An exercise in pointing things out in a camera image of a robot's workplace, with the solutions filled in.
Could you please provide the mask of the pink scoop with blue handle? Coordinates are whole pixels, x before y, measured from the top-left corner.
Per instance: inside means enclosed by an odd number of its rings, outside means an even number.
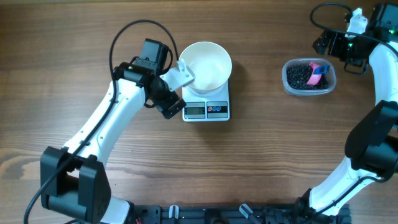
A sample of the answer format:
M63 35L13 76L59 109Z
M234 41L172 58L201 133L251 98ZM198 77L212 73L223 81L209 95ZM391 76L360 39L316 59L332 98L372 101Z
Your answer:
M307 81L307 85L317 85L322 76L328 73L330 66L329 65L319 65L314 62L310 62L309 64L312 68L312 74Z

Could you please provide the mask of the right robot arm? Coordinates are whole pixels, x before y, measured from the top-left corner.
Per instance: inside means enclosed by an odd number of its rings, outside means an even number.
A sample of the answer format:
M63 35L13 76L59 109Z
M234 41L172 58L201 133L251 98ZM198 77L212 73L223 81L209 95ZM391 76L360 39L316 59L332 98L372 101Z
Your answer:
M397 127L397 5L376 4L369 19L350 9L345 21L347 30L337 30L311 19L323 29L313 48L345 65L371 67L375 106L349 133L339 166L296 200L291 223L342 223L339 211L347 201L397 173L397 138L389 135Z

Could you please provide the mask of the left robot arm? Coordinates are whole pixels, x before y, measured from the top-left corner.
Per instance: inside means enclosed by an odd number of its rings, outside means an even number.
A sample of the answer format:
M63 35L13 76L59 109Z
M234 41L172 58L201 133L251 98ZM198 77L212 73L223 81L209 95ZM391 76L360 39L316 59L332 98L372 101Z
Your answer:
M120 135L147 101L166 119L185 102L176 90L189 85L194 73L184 60L166 66L170 49L146 39L140 56L111 67L108 93L78 133L61 149L48 147L40 158L42 206L77 223L133 223L132 202L112 195L105 167Z

